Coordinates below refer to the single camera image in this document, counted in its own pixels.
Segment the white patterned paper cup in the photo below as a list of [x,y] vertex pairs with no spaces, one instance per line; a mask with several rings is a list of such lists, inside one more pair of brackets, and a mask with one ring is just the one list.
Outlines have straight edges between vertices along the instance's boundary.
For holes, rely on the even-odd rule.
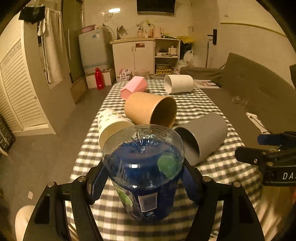
[[99,133],[98,143],[100,149],[103,149],[106,140],[115,132],[134,125],[131,121],[126,120],[123,116],[112,109],[102,111],[98,115],[97,124]]

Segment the blue label clear plastic cup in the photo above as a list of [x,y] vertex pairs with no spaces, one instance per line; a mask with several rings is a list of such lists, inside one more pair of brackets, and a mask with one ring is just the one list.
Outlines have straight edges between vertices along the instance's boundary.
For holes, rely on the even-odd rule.
[[184,162],[179,134],[159,125],[119,130],[104,143],[103,163],[126,212],[136,220],[167,217]]

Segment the dark green sofa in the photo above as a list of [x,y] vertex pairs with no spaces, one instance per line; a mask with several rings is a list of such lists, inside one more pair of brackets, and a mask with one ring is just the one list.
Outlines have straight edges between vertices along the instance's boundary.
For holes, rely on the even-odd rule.
[[219,90],[204,92],[230,121],[243,144],[258,148],[260,130],[247,117],[257,115],[272,133],[295,131],[295,89],[268,68],[238,54],[229,53],[223,69],[182,67],[182,75],[211,80]]

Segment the patterned milk carton pack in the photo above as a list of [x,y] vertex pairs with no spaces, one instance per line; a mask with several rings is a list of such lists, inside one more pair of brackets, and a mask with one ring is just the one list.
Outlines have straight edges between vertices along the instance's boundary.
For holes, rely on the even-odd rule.
[[120,81],[130,81],[132,72],[129,69],[121,69],[119,73]]

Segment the brown paper cup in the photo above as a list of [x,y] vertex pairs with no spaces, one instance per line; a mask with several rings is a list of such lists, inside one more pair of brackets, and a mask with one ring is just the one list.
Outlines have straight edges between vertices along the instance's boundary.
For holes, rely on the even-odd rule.
[[137,125],[171,128],[177,115],[177,103],[171,96],[135,92],[125,102],[125,115]]

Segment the white box under fridge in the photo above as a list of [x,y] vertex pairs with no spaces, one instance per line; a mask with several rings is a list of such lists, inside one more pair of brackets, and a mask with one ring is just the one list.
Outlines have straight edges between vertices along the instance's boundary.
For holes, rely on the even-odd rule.
[[89,89],[98,88],[97,79],[101,80],[103,86],[111,86],[116,80],[115,71],[113,68],[102,71],[99,75],[96,72],[88,74],[85,76],[85,78]]

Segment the grey cup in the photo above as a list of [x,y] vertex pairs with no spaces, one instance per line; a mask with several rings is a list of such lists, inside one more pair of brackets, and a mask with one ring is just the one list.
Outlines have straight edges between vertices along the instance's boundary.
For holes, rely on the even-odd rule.
[[215,152],[227,138],[228,127],[222,116],[210,113],[191,120],[174,130],[182,138],[185,158],[192,166],[197,166]]

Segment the white cylindrical cup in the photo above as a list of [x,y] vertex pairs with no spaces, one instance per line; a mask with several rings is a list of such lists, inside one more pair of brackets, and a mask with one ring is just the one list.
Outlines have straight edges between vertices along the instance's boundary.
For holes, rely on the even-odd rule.
[[168,94],[191,92],[194,89],[194,80],[190,75],[166,75],[164,87]]

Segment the pink hexagonal cup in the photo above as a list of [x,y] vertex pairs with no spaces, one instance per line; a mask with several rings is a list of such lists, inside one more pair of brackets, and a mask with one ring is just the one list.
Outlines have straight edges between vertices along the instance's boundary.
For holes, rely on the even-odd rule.
[[144,77],[133,77],[120,91],[121,98],[127,100],[135,92],[144,92],[148,84]]

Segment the hanging white towel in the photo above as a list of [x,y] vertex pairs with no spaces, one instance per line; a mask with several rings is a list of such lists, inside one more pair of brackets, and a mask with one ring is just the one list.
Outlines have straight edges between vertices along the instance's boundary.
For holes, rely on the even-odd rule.
[[45,18],[40,21],[38,36],[42,40],[48,84],[57,84],[70,74],[60,11],[45,8]]

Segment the white kitchen cabinet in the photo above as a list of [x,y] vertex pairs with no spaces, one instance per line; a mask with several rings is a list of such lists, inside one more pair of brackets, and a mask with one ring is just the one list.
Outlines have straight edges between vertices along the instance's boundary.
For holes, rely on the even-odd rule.
[[137,72],[148,72],[150,78],[155,78],[153,38],[126,38],[111,41],[116,81],[120,81],[120,72],[123,69]]

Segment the small grey refrigerator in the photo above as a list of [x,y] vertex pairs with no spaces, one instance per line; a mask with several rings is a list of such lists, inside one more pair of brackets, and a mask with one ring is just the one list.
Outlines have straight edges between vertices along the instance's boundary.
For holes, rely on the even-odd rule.
[[86,75],[99,68],[104,72],[113,66],[113,53],[110,42],[112,33],[107,27],[98,28],[78,36],[81,62]]

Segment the open white shelf unit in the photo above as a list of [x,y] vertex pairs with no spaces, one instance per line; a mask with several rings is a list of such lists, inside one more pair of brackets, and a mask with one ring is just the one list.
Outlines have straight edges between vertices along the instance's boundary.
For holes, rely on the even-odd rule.
[[154,78],[163,79],[173,74],[180,61],[181,41],[174,38],[154,39]]

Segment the red thermos bottle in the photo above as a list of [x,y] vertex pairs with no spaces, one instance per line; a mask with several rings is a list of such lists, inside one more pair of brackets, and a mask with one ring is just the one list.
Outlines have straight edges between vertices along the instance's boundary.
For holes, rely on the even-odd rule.
[[95,81],[96,81],[96,86],[98,90],[104,89],[105,85],[104,85],[103,74],[99,68],[95,69]]

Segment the white louvered wardrobe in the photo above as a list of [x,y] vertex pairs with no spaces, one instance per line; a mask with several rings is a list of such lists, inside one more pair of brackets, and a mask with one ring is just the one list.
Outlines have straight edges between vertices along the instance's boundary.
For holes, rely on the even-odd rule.
[[15,14],[1,33],[1,117],[16,136],[56,135],[75,108],[70,74],[48,84],[39,25]]

